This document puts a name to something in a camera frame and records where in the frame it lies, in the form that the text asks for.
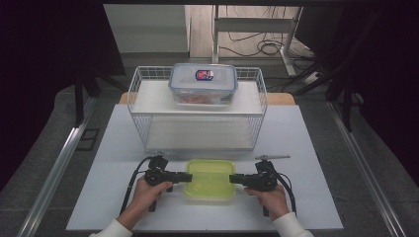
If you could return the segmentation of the person's left hand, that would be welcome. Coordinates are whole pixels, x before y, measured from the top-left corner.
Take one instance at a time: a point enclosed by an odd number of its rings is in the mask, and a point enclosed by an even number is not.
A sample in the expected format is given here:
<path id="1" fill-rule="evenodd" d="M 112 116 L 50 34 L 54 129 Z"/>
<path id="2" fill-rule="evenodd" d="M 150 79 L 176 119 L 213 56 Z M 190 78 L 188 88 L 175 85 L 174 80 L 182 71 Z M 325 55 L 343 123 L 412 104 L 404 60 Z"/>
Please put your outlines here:
<path id="1" fill-rule="evenodd" d="M 134 223 L 139 221 L 146 215 L 151 205 L 161 197 L 162 193 L 172 187 L 172 182 L 150 186 L 144 178 L 140 178 L 137 181 L 132 201 L 125 210 L 127 218 Z"/>

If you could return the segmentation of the aluminium rail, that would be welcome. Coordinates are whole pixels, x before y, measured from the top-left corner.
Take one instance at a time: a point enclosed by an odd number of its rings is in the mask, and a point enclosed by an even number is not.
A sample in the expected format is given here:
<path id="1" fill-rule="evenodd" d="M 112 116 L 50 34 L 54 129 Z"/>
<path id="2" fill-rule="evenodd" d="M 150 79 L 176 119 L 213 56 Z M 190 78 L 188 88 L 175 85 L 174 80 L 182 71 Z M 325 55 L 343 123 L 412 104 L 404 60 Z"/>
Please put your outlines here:
<path id="1" fill-rule="evenodd" d="M 87 102 L 82 109 L 84 116 L 82 117 L 81 123 L 70 130 L 60 153 L 58 154 L 16 237 L 35 237 L 35 234 L 57 190 L 77 144 L 81 139 L 91 115 L 93 114 L 96 103 L 97 100 L 94 98 L 89 97 L 87 99 Z"/>
<path id="2" fill-rule="evenodd" d="M 384 221 L 388 232 L 392 237 L 407 237 L 400 220 L 383 189 L 379 185 L 366 157 L 360 148 L 353 133 L 345 126 L 339 107 L 333 102 L 327 102 L 327 106 L 343 136 L 343 139 L 359 169 L 359 172 L 374 200 L 377 209 Z"/>

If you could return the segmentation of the black metal stand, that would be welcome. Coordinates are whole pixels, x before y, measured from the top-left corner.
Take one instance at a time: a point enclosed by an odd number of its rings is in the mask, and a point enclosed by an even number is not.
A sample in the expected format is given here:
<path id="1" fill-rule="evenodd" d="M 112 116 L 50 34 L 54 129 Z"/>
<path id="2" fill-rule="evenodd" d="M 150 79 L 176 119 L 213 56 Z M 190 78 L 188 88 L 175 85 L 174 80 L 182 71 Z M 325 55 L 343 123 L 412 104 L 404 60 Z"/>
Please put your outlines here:
<path id="1" fill-rule="evenodd" d="M 355 91 L 351 82 L 333 81 L 325 93 L 327 101 L 337 101 L 340 96 L 343 96 L 343 101 L 340 103 L 342 109 L 341 121 L 346 129 L 351 132 L 351 109 L 353 107 L 359 107 L 362 103 L 360 101 L 353 101 Z"/>
<path id="2" fill-rule="evenodd" d="M 75 126 L 79 127 L 84 119 L 84 96 L 83 90 L 86 90 L 87 94 L 96 98 L 100 95 L 100 87 L 92 75 L 77 74 L 74 83 L 74 96 L 75 96 Z"/>

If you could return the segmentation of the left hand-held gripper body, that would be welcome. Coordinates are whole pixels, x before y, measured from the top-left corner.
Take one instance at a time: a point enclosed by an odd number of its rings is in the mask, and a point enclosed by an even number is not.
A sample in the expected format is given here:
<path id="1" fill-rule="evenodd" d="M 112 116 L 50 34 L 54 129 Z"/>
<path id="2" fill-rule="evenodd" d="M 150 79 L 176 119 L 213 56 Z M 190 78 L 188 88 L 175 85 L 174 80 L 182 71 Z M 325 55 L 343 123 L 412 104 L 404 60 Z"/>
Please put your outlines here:
<path id="1" fill-rule="evenodd" d="M 174 172 L 166 171 L 168 161 L 162 155 L 149 157 L 148 169 L 145 172 L 145 182 L 155 187 L 164 182 L 174 182 Z"/>

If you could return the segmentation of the white cabinet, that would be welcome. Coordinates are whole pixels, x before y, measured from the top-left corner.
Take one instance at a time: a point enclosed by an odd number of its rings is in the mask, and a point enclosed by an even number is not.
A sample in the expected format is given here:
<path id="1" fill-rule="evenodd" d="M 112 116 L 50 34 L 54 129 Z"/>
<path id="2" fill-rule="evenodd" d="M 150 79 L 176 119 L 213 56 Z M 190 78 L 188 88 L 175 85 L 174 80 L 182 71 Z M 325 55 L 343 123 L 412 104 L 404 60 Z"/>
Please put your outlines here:
<path id="1" fill-rule="evenodd" d="M 190 13 L 185 5 L 105 4 L 121 53 L 190 51 Z"/>

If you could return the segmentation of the yellow-green plastic container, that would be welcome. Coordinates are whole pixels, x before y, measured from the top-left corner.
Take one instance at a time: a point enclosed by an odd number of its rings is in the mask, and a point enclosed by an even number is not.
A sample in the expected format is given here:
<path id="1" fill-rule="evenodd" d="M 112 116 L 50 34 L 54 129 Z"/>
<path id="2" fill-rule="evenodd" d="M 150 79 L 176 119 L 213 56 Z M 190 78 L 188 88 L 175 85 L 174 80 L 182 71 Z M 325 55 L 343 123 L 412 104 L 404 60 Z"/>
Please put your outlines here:
<path id="1" fill-rule="evenodd" d="M 187 164 L 187 173 L 192 175 L 192 181 L 184 188 L 188 198 L 225 200 L 235 195 L 235 186 L 229 181 L 229 176 L 235 173 L 232 161 L 191 160 Z"/>

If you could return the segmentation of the dark curtain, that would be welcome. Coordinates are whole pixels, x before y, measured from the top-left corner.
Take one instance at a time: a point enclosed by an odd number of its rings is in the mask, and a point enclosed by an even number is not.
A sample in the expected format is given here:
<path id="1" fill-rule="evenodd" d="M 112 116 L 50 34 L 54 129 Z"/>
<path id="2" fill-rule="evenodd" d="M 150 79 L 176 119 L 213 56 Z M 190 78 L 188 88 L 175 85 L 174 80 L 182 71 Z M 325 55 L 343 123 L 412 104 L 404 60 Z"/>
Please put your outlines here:
<path id="1" fill-rule="evenodd" d="M 361 113 L 419 186 L 419 0 L 383 0 L 348 69 Z M 305 7 L 296 38 L 326 71 L 343 61 L 370 10 Z"/>
<path id="2" fill-rule="evenodd" d="M 0 191 L 78 79 L 123 75 L 105 0 L 0 0 Z"/>

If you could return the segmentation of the clear plastic food container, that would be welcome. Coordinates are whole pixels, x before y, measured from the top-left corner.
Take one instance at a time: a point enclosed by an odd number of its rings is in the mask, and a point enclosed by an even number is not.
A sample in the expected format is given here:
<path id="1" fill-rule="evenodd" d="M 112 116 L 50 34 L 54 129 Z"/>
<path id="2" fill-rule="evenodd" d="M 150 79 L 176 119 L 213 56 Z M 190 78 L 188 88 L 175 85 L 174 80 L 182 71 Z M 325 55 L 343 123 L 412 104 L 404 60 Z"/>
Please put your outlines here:
<path id="1" fill-rule="evenodd" d="M 222 64 L 177 63 L 168 82 L 184 105 L 229 106 L 238 89 L 236 68 Z"/>

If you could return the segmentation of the person's right hand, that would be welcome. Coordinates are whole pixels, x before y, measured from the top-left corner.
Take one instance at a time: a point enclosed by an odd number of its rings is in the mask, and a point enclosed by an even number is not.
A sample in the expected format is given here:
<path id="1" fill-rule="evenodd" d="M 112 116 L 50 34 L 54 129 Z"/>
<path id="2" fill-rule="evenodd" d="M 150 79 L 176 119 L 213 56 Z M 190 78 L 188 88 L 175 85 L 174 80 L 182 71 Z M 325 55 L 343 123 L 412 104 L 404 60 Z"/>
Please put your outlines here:
<path id="1" fill-rule="evenodd" d="M 270 192 L 260 192 L 246 188 L 245 193 L 249 196 L 256 197 L 259 203 L 268 209 L 269 217 L 271 220 L 276 220 L 290 213 L 285 189 L 282 185 L 277 185 Z"/>

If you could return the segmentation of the white wire shelf rack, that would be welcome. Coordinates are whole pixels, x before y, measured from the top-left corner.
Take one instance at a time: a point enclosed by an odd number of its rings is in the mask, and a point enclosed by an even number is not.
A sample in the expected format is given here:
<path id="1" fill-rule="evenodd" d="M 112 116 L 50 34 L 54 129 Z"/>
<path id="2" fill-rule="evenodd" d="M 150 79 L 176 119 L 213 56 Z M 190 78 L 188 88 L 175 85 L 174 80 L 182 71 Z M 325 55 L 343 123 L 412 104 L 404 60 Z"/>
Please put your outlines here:
<path id="1" fill-rule="evenodd" d="M 262 70 L 235 67 L 238 89 L 229 106 L 184 105 L 168 87 L 173 66 L 135 68 L 127 107 L 144 148 L 252 150 L 268 106 Z"/>

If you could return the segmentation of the white power strip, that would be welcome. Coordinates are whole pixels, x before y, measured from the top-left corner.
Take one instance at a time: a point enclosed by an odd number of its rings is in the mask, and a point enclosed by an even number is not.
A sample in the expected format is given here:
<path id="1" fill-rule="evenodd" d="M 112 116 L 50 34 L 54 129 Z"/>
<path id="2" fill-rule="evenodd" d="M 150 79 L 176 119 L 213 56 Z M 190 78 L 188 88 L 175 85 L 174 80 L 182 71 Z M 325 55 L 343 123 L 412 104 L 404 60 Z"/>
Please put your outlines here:
<path id="1" fill-rule="evenodd" d="M 321 74 L 319 72 L 315 71 L 312 74 L 310 74 L 306 79 L 304 79 L 303 83 L 304 84 L 310 84 L 310 83 L 316 81 L 320 76 L 321 76 Z"/>

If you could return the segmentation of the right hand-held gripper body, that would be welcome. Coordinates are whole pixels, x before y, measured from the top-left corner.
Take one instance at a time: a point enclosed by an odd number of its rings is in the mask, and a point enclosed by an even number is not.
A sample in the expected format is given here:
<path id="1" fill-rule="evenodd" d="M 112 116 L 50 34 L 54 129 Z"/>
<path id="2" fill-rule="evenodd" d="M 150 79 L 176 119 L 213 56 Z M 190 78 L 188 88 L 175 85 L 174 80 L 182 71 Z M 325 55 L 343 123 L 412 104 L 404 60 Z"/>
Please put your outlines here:
<path id="1" fill-rule="evenodd" d="M 249 189 L 259 192 L 271 192 L 277 184 L 281 184 L 284 189 L 291 193 L 290 185 L 284 180 L 283 176 L 278 173 L 273 163 L 266 155 L 259 157 L 259 162 L 255 164 L 257 173 L 245 175 L 246 181 L 243 185 Z"/>

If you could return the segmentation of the white metal desk frame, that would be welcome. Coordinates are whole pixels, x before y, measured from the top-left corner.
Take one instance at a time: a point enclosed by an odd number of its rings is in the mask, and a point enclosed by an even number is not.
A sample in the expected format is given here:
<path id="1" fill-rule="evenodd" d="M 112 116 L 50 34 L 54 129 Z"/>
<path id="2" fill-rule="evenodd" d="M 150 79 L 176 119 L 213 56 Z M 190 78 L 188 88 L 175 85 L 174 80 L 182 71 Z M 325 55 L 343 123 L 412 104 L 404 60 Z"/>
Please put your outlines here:
<path id="1" fill-rule="evenodd" d="M 219 62 L 218 36 L 220 33 L 282 34 L 287 37 L 280 46 L 281 59 L 283 60 L 288 74 L 290 76 L 296 76 L 290 59 L 290 52 L 295 30 L 302 11 L 301 7 L 296 7 L 291 18 L 221 17 L 219 15 L 219 6 L 213 5 L 212 8 L 212 63 Z"/>

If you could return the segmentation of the wooden board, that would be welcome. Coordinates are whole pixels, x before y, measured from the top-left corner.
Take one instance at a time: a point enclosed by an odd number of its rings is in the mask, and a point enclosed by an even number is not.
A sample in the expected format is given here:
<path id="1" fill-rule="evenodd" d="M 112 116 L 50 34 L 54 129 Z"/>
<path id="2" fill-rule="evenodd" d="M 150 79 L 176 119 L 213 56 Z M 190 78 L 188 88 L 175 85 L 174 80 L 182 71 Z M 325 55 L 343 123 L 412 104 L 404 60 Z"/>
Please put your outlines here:
<path id="1" fill-rule="evenodd" d="M 271 106 L 294 106 L 294 97 L 290 93 L 269 93 L 268 104 Z"/>

